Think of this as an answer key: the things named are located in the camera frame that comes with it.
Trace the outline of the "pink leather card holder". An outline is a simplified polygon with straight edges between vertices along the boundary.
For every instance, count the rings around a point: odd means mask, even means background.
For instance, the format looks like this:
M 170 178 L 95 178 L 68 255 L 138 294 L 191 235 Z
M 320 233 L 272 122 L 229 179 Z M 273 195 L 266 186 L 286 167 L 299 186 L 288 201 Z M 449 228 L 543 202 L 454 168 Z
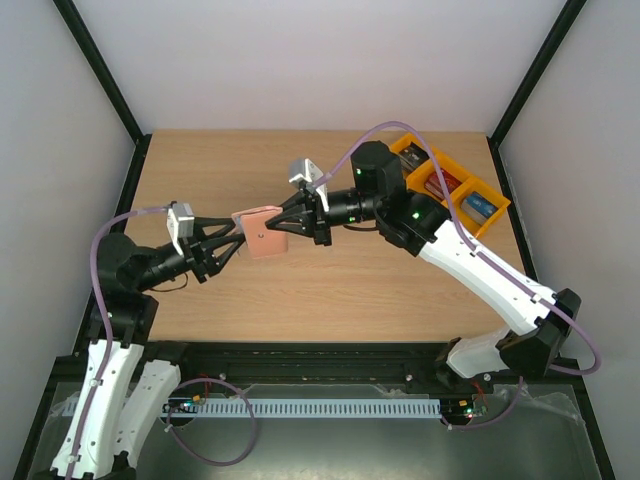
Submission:
M 285 232 L 269 230 L 268 220 L 281 214 L 279 206 L 265 205 L 234 212 L 231 215 L 237 229 L 244 234 L 245 242 L 252 259 L 261 259 L 285 254 L 288 251 L 288 238 Z

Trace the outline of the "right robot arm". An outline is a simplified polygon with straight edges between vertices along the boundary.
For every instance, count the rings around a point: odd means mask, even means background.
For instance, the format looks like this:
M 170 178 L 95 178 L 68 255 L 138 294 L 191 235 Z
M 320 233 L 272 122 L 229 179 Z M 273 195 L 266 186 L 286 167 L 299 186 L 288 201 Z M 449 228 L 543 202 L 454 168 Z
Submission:
M 440 202 L 407 188 L 400 158 L 383 142 L 358 146 L 351 168 L 353 188 L 330 192 L 313 186 L 321 175 L 313 162 L 294 162 L 289 181 L 298 191 L 266 221 L 267 229 L 329 246 L 332 228 L 372 220 L 387 242 L 447 272 L 489 305 L 505 325 L 449 342 L 436 367 L 437 382 L 447 391 L 460 390 L 479 374 L 511 370 L 539 379 L 555 369 L 570 333 L 566 321 L 581 304 L 575 292 L 538 284 L 457 228 Z

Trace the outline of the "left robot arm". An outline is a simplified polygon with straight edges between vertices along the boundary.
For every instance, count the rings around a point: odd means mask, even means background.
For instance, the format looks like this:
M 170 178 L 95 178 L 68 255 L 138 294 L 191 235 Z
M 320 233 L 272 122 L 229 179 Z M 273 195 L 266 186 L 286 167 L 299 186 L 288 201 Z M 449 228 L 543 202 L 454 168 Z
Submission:
M 170 240 L 163 246 L 138 246 L 113 231 L 143 210 L 114 217 L 94 236 L 89 264 L 97 315 L 84 380 L 64 440 L 37 479 L 135 478 L 155 419 L 180 384 L 186 350 L 171 342 L 143 357 L 158 309 L 148 292 L 185 273 L 205 282 L 244 242 L 231 218 L 197 217 L 186 204 L 149 211 L 167 219 Z

